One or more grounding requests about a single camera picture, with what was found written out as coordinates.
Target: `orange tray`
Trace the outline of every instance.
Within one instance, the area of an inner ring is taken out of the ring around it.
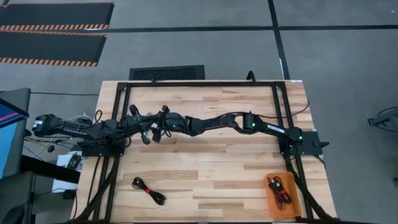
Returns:
[[[275,201],[274,192],[268,186],[267,179],[273,179],[274,177],[279,177],[281,179],[284,189],[287,191],[287,193],[290,195],[290,198],[292,199],[292,203],[285,204],[286,208],[284,210],[278,208]],[[267,174],[265,182],[269,210],[273,216],[278,218],[293,218],[301,215],[301,206],[299,198],[297,197],[296,184],[294,182],[294,177],[291,172]]]

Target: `floor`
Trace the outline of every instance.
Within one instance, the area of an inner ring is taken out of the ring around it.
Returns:
[[[110,28],[185,26],[271,26],[266,0],[114,0]],[[54,2],[54,0],[11,0]],[[62,1],[84,2],[84,0]],[[280,26],[398,24],[395,0],[277,0]],[[396,133],[372,128],[367,118],[396,105],[398,30],[281,31],[290,78],[303,80],[312,116],[325,148],[325,162],[338,216],[342,220],[396,223],[398,175]],[[274,32],[162,32],[109,34],[96,68],[0,64],[0,90],[98,93],[103,80],[126,80],[129,68],[205,65],[207,79],[282,79]],[[92,116],[95,96],[33,94],[28,127],[35,116],[53,113]],[[28,145],[35,153],[41,149]],[[40,154],[53,161],[58,152]],[[37,191],[51,189],[51,180]],[[37,202],[36,209],[44,202]],[[37,223],[65,221],[71,201],[40,213]]]

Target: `black metal frame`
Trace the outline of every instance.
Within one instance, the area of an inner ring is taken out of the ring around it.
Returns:
[[[118,87],[116,89],[116,96],[115,96],[115,101],[114,101],[114,106],[113,106],[112,119],[116,119],[116,115],[118,113],[118,105],[119,105],[120,97],[121,97],[121,92],[123,90],[125,91],[125,95],[124,95],[124,101],[123,101],[122,116],[125,116],[125,115],[127,115],[127,108],[129,106],[130,92],[131,92],[132,87],[166,87],[166,86],[269,86],[272,88],[272,94],[274,97],[276,115],[279,117],[278,125],[283,126],[284,122],[282,119],[282,111],[280,108],[279,96],[278,96],[278,91],[277,91],[277,89],[279,88],[282,92],[282,98],[283,98],[284,106],[285,106],[285,110],[286,110],[288,126],[291,128],[294,126],[285,82],[283,82],[283,81],[274,81],[274,82],[259,81],[258,82],[258,81],[256,81],[256,78],[254,77],[254,74],[252,72],[249,72],[247,81],[240,81],[240,82],[155,82],[154,80],[152,82],[145,82],[145,83],[120,82],[120,83],[118,83]],[[282,152],[284,150],[282,147],[285,147],[285,146],[280,144],[280,147],[281,147],[280,151]],[[117,165],[119,164],[119,160],[120,160],[120,157],[114,158],[114,162],[116,162]],[[101,175],[99,178],[99,186],[104,184],[104,180],[106,177],[106,171],[108,168],[108,163],[109,163],[109,157],[104,157],[103,166],[101,169]],[[306,181],[305,181],[305,175],[304,175],[302,161],[301,161],[301,158],[299,155],[296,157],[296,163],[297,163],[297,169],[298,169],[298,174],[299,174],[300,180],[303,182],[304,186],[307,186]],[[109,186],[108,201],[107,201],[106,211],[105,211],[105,220],[111,219],[115,186],[116,186],[116,178],[114,178],[114,180],[111,182],[111,184]],[[307,212],[307,217],[312,219],[313,218],[312,208],[310,207],[310,205],[308,204],[306,199],[304,199],[304,201],[305,201],[305,210]],[[94,209],[93,220],[98,220],[99,213],[100,213],[100,206],[101,206],[101,204],[99,203],[97,205],[97,207]]]
[[[42,175],[57,180],[63,180],[74,184],[79,183],[80,172],[60,167],[49,162],[44,162],[33,157],[21,156],[20,172],[32,171],[36,175]]]
[[[385,129],[387,131],[392,131],[392,132],[398,132],[398,109],[390,110],[389,112],[381,115],[382,112],[379,113],[378,117],[369,118],[368,119],[369,125],[380,128],[379,127],[380,124],[386,125],[386,123],[389,123],[389,128],[386,128],[387,126],[385,126],[384,128],[381,129]]]
[[[12,119],[12,120],[7,121],[7,122],[5,122],[5,123],[3,123],[3,124],[0,123],[0,128],[3,128],[3,127],[8,126],[8,125],[10,125],[10,124],[12,124],[12,123],[21,121],[21,120],[26,119],[26,118],[29,117],[29,113],[27,113],[26,111],[24,111],[24,110],[18,108],[17,106],[13,105],[12,103],[7,102],[6,100],[4,100],[4,99],[2,99],[2,98],[0,98],[0,105],[7,106],[8,108],[14,110],[16,113],[19,113],[19,114],[22,114],[22,115],[23,115],[23,116],[20,117],[20,118]]]

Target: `wooden table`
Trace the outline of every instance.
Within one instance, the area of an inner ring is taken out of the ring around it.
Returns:
[[[111,118],[116,85],[117,82],[102,84],[97,104],[97,110],[103,111],[102,119]],[[307,97],[303,83],[286,81],[286,85],[292,113],[305,108]],[[249,110],[275,116],[268,86],[133,87],[130,104],[135,104],[141,114],[156,113],[162,105],[167,105],[171,111],[201,119]],[[276,119],[264,121],[277,124]],[[313,129],[310,108],[294,116],[294,123],[303,130]],[[86,206],[96,160],[89,157],[84,163],[78,185],[78,214]],[[309,191],[325,211],[335,217],[323,164],[313,156],[302,156],[302,160]],[[284,160],[274,136],[261,133],[247,136],[224,128],[194,138],[172,133],[171,138],[162,138],[161,144],[152,142],[146,146],[137,134],[120,160],[111,222],[273,221],[264,178],[270,172],[283,171],[286,171]],[[152,190],[163,193],[167,197],[165,205],[159,206],[143,190],[133,189],[131,182],[135,177],[141,177]],[[306,217],[301,194],[299,197],[302,216]],[[100,218],[104,217],[107,198],[106,192]]]

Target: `black cable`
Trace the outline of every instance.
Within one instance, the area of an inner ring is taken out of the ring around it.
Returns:
[[[292,199],[287,191],[284,189],[282,180],[280,177],[276,176],[272,179],[268,178],[268,186],[272,190],[275,196],[275,201],[280,210],[286,209],[286,204],[292,203]]]
[[[391,110],[391,109],[396,109],[396,108],[398,108],[398,106],[392,106],[392,107],[390,107],[390,108],[386,108],[386,109],[380,110],[379,113],[378,113],[379,118],[380,118],[380,116],[381,116],[381,114],[382,114],[383,112],[389,111],[389,110]],[[381,129],[381,130],[385,130],[385,131],[389,131],[389,132],[393,132],[393,133],[398,133],[398,131],[394,131],[394,130],[391,130],[391,129],[388,129],[388,128],[382,128],[382,127],[380,127],[379,125],[380,125],[380,124],[374,125],[374,127],[377,127],[377,128],[379,128],[379,129]]]
[[[74,221],[82,221],[82,220],[87,220],[89,218],[90,214],[97,206],[98,202],[101,201],[102,196],[105,193],[105,190],[108,188],[109,184],[113,181],[114,178],[116,178],[115,174],[117,169],[118,169],[118,164],[114,162],[104,183],[98,187],[97,193],[94,195],[93,199],[91,199],[89,205],[82,211],[82,213],[76,219],[74,219]]]
[[[326,169],[325,161],[323,161],[323,159],[321,159],[319,156],[316,156],[316,155],[313,155],[313,156],[315,156],[319,161],[321,161],[321,163],[323,163],[323,166],[324,166],[325,169]]]
[[[128,143],[127,145],[125,145],[124,148],[129,147],[129,146],[131,145],[131,143],[132,143],[132,140],[131,140],[131,137],[130,137],[130,136],[128,136],[128,139],[129,139],[129,143]]]
[[[291,116],[295,116],[295,115],[298,115],[299,113],[304,112],[309,106],[310,106],[310,101],[307,100],[307,105],[305,106],[305,108],[302,109],[302,110],[300,110],[300,111],[298,111],[298,112],[296,112],[296,113],[292,113]],[[262,117],[262,118],[269,118],[269,119],[287,118],[287,116],[281,116],[281,117],[278,117],[278,116],[276,116],[276,117],[270,117],[270,116],[264,116],[264,115],[259,115],[259,116]]]
[[[59,137],[57,137],[57,136],[55,136],[55,137],[52,137],[52,136],[42,136],[42,137],[40,137],[40,138],[51,138],[51,139],[53,139],[53,138],[64,138],[64,139],[71,139],[72,137],[61,137],[61,136],[59,136]]]
[[[30,94],[43,95],[65,95],[65,96],[99,96],[99,94],[78,94],[78,93],[45,93],[45,92],[31,92]]]
[[[156,204],[158,205],[164,205],[165,201],[166,201],[166,197],[164,197],[164,195],[162,195],[161,193],[158,192],[154,192],[153,190],[149,189],[144,181],[139,178],[136,177],[134,178],[133,182],[131,183],[132,187],[134,187],[135,189],[142,189],[145,190],[145,192],[147,192],[147,194],[149,194],[154,201],[156,202]]]
[[[393,132],[393,133],[398,133],[398,131],[390,130],[390,129],[387,129],[387,128],[382,128],[382,127],[377,126],[377,125],[376,125],[375,127],[380,128],[380,129],[385,130],[385,131],[389,131],[389,132]]]
[[[389,110],[391,110],[391,109],[396,109],[396,108],[398,108],[398,106],[393,106],[393,107],[390,107],[390,108],[386,108],[386,109],[384,109],[384,110],[380,110],[380,112],[379,112],[379,117],[380,117],[381,113],[383,113],[383,112],[385,112],[385,111],[389,111]]]
[[[299,149],[297,148],[297,146],[294,146],[294,149],[295,149],[295,154],[294,154],[293,158],[290,158],[290,161],[296,159],[297,156],[299,155]]]
[[[58,145],[58,146],[63,146],[63,145],[61,145],[61,144],[59,144],[59,143],[62,143],[62,144],[69,144],[69,145],[72,145],[72,146],[79,146],[79,145],[76,145],[76,144],[74,144],[74,143],[65,142],[66,140],[69,140],[70,138],[58,139],[58,140],[54,140],[54,141],[47,141],[47,140],[41,140],[41,139],[34,139],[34,138],[30,138],[30,137],[25,137],[25,138],[27,138],[27,139],[29,139],[29,140],[31,140],[31,141],[35,141],[35,142],[52,143],[52,144],[56,144],[56,145]]]
[[[76,203],[76,206],[75,206],[75,214],[73,214],[73,219],[75,219],[76,218],[76,214],[77,214],[77,193],[75,194],[75,203]]]
[[[52,192],[54,192],[54,191],[56,191],[56,190],[67,190],[67,189],[57,188],[57,189],[51,190],[51,191],[49,191],[49,192],[36,195],[35,197],[33,197],[33,200],[34,200],[34,199],[37,199],[38,197],[41,197],[41,196],[43,196],[43,195],[51,194]],[[26,203],[28,203],[28,202],[32,202],[33,200],[28,199],[28,200],[27,200],[26,202],[24,202],[20,207],[24,206],[24,205],[25,205]]]
[[[40,156],[38,156],[36,153],[34,153],[32,150],[30,150],[28,147],[24,146],[24,149],[27,149],[30,153],[33,154],[34,157],[37,157],[38,159],[40,159],[41,161],[44,161],[44,159],[42,159]]]
[[[90,125],[90,126],[82,127],[82,128],[80,128],[80,129],[92,128],[92,127],[95,126],[96,124],[99,124],[99,123],[100,123],[100,120],[101,120],[101,118],[102,118],[102,114],[103,114],[103,112],[102,112],[101,110],[95,111],[95,114],[94,114],[94,123],[93,123],[92,125]]]
[[[91,191],[93,191],[93,184],[94,184],[95,174],[97,173],[97,167],[98,167],[98,164],[100,163],[100,159],[101,158],[98,156],[97,162],[95,163],[93,178],[91,180],[91,185],[90,185],[90,191],[88,192],[87,206],[88,206],[88,204],[90,202]]]
[[[67,148],[67,149],[69,149],[69,150],[72,150],[72,148],[71,148],[71,147],[68,147],[68,146],[64,146],[63,144],[60,144],[60,143],[58,143],[57,145],[58,145],[58,146],[62,146],[62,147],[65,147],[65,148]]]

